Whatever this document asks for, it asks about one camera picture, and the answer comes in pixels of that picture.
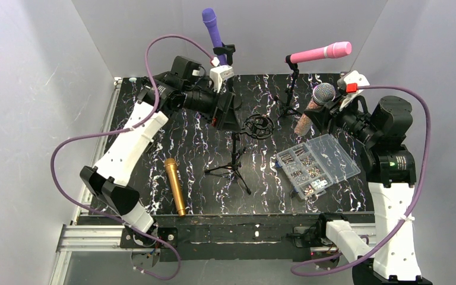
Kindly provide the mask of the glitter rhinestone microphone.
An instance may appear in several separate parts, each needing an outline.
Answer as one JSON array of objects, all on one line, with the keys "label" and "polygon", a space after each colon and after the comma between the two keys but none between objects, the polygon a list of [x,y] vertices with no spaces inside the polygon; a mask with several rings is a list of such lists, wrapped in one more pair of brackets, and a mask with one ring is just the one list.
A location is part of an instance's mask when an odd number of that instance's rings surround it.
[{"label": "glitter rhinestone microphone", "polygon": [[[320,83],[312,90],[312,98],[306,110],[320,110],[326,103],[333,100],[336,91],[330,83]],[[300,137],[305,136],[312,128],[312,119],[304,112],[294,128],[294,133]]]}]

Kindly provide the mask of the tripod shock mount stand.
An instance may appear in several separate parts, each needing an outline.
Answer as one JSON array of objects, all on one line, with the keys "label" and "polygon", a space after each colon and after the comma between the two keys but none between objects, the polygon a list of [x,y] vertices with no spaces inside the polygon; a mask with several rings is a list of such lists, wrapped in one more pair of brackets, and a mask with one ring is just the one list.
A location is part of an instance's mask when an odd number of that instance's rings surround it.
[{"label": "tripod shock mount stand", "polygon": [[235,131],[231,133],[231,139],[232,139],[232,149],[231,149],[231,161],[229,161],[227,164],[222,165],[222,166],[217,166],[211,169],[205,169],[204,173],[210,174],[213,171],[220,170],[220,169],[226,169],[231,172],[232,176],[240,179],[243,183],[243,186],[245,187],[245,191],[248,195],[252,194],[252,191],[250,190],[249,186],[245,182],[243,176],[241,175],[239,169],[242,167],[241,163],[241,158],[242,156],[246,153],[247,148],[244,146],[241,146],[240,148],[237,148],[237,144],[239,141],[241,141],[240,136],[241,135],[246,135],[249,138],[255,139],[255,140],[265,140],[272,136],[273,132],[275,130],[275,124],[274,121],[268,117],[267,115],[263,114],[253,114],[251,116],[248,116],[245,121],[243,122],[243,127],[241,128],[240,131]]}]

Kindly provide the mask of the round base shock mount stand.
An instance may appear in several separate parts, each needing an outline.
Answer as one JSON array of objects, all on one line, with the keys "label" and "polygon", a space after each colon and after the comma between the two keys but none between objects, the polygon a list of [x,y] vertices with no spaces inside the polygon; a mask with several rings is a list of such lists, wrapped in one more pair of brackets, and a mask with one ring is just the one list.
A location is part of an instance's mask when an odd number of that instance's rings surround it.
[{"label": "round base shock mount stand", "polygon": [[[157,90],[158,90],[158,106],[161,105],[162,103],[162,97],[163,97],[163,93],[164,93],[164,87],[163,87],[163,82],[162,82],[162,79],[164,77],[164,73],[162,74],[159,74],[159,75],[155,75],[153,77],[154,79],[154,82],[155,82],[155,85],[157,87]],[[155,104],[155,101],[156,101],[156,97],[155,97],[155,88],[153,87],[152,83],[151,83],[151,80],[149,77],[143,77],[142,80],[141,80],[141,83],[142,83],[142,88],[141,88],[141,91],[139,92],[139,94],[137,95],[137,101],[139,103],[147,103],[149,105],[154,105]]]}]

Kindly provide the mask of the gold microphone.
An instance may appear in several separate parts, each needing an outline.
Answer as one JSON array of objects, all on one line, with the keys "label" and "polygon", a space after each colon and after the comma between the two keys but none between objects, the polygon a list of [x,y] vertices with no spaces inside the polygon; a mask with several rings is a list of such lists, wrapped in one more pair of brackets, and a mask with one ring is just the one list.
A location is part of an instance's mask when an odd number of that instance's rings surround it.
[{"label": "gold microphone", "polygon": [[181,182],[176,160],[168,158],[164,161],[164,167],[169,179],[170,188],[175,202],[176,212],[179,217],[186,216],[185,202],[182,194]]}]

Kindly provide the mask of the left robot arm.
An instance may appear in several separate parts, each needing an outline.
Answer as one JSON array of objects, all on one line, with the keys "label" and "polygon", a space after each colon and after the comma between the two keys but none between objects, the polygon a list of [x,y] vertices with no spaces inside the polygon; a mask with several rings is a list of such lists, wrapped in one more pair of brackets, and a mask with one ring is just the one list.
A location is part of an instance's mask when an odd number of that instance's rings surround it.
[{"label": "left robot arm", "polygon": [[239,131],[234,93],[223,91],[223,84],[234,77],[229,65],[200,74],[201,64],[177,56],[170,71],[142,79],[142,89],[125,127],[94,166],[85,166],[80,177],[95,198],[116,212],[122,220],[142,232],[154,224],[140,201],[140,193],[128,186],[131,173],[141,155],[165,126],[171,115],[182,109],[201,114],[222,131]]}]

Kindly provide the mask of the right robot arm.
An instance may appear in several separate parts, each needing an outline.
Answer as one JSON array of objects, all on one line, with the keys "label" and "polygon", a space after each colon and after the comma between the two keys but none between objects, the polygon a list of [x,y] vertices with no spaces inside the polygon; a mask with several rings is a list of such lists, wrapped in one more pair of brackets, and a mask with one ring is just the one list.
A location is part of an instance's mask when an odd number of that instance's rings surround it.
[{"label": "right robot arm", "polygon": [[413,238],[416,164],[403,141],[412,124],[411,104],[385,96],[368,112],[363,97],[314,105],[305,115],[320,130],[339,127],[362,145],[361,161],[372,196],[377,243],[369,246],[343,214],[321,214],[311,239],[328,239],[352,268],[354,284],[428,284]]}]

